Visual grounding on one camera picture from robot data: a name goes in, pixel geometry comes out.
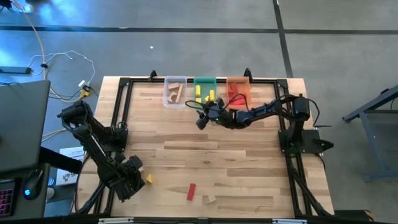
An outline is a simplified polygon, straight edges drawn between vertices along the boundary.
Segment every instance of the orange bin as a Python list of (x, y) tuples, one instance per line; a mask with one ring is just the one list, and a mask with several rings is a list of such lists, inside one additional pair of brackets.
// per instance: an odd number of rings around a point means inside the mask
[(237, 94), (241, 93), (246, 97), (248, 102), (249, 110), (251, 109), (251, 94), (250, 94), (250, 82), (248, 77), (228, 77), (226, 79), (226, 91), (228, 95), (229, 109), (234, 110), (246, 110), (246, 104), (243, 96)]

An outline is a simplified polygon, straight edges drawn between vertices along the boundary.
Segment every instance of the wooden tabletop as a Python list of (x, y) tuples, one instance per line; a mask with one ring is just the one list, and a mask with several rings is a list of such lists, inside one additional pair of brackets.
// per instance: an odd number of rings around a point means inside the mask
[[(95, 118), (111, 124), (120, 77), (104, 77)], [(306, 96), (304, 80), (288, 79), (290, 94)], [(145, 185), (130, 200), (121, 203), (115, 195), (112, 216), (130, 217), (217, 217), (217, 218), (292, 218), (292, 199), (285, 158), (280, 153), (276, 116), (252, 123), (244, 130), (230, 130), (209, 123), (200, 131), (195, 110), (168, 110), (162, 104), (163, 83), (135, 83), (129, 116), (126, 157), (139, 156)], [(226, 99), (226, 84), (218, 84), (218, 96)], [(123, 93), (119, 120), (124, 105)], [(272, 101), (274, 88), (252, 84), (253, 106)], [(193, 99), (188, 83), (187, 99)], [(312, 128), (312, 119), (305, 123)], [(323, 164), (314, 155), (304, 154), (308, 187), (330, 213), (333, 213)], [(78, 184), (78, 207), (98, 185), (96, 166), (88, 161)], [(192, 201), (187, 200), (190, 184), (196, 184)], [(216, 201), (207, 204), (213, 195)], [(301, 191), (300, 208), (304, 212)]]

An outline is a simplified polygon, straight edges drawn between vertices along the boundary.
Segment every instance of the keyboard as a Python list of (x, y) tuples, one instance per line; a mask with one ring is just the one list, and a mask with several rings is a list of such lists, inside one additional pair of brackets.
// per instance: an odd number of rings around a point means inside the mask
[(14, 193), (15, 179), (0, 180), (0, 218), (12, 215)]

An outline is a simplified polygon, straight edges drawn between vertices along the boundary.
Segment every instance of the wooden table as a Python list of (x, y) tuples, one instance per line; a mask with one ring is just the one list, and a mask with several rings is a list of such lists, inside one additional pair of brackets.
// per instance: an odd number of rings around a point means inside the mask
[[(104, 77), (95, 118), (105, 126), (111, 117), (120, 77)], [(306, 96), (304, 80), (288, 79), (290, 94)], [(218, 84), (218, 96), (226, 98), (226, 84)], [(253, 106), (274, 99), (274, 87), (251, 85)], [(129, 137), (126, 157), (138, 155), (154, 183), (145, 185), (130, 200), (114, 197), (112, 216), (135, 217), (217, 217), (292, 218), (285, 158), (280, 153), (276, 116), (256, 121), (244, 130), (230, 130), (209, 123), (200, 131), (195, 110), (168, 110), (162, 104), (163, 83), (135, 83), (127, 120)], [(193, 98), (188, 83), (187, 99)], [(124, 99), (122, 97), (122, 114)], [(312, 120), (305, 123), (312, 128)], [(308, 187), (333, 213), (323, 164), (314, 155), (304, 154)], [(98, 185), (96, 166), (88, 161), (78, 185), (81, 207)], [(187, 200), (189, 185), (197, 185), (193, 201)], [(216, 201), (204, 202), (207, 195)], [(302, 194), (298, 191), (304, 212)]]

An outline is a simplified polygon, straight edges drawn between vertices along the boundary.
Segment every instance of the concrete floor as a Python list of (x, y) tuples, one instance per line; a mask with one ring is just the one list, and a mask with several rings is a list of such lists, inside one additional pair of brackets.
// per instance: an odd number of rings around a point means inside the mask
[[(279, 0), (285, 29), (397, 29), (398, 2), (390, 0)], [(196, 27), (276, 29), (272, 0), (107, 0), (41, 1), (32, 16), (38, 26)], [(26, 26), (19, 13), (4, 10), (0, 25)], [(99, 91), (105, 75), (286, 77), (278, 34), (40, 32), (46, 54), (76, 50), (95, 62), (91, 85)], [(341, 117), (398, 82), (398, 35), (286, 35), (294, 77), (304, 78), (321, 116), (326, 175), (335, 209), (368, 209), (380, 222), (398, 222), (398, 178), (364, 182), (375, 171), (359, 121)], [(0, 30), (0, 65), (26, 66), (40, 48), (33, 32)], [(50, 63), (49, 79), (71, 95), (91, 76), (83, 58), (61, 55)], [(32, 66), (39, 69), (39, 62)], [(30, 82), (42, 76), (0, 75), (2, 82)], [(94, 109), (96, 97), (86, 101)], [(49, 100), (44, 132), (61, 128), (56, 114), (66, 106)], [(62, 133), (43, 143), (58, 150), (78, 146)], [(66, 214), (70, 189), (56, 193), (46, 215)]]

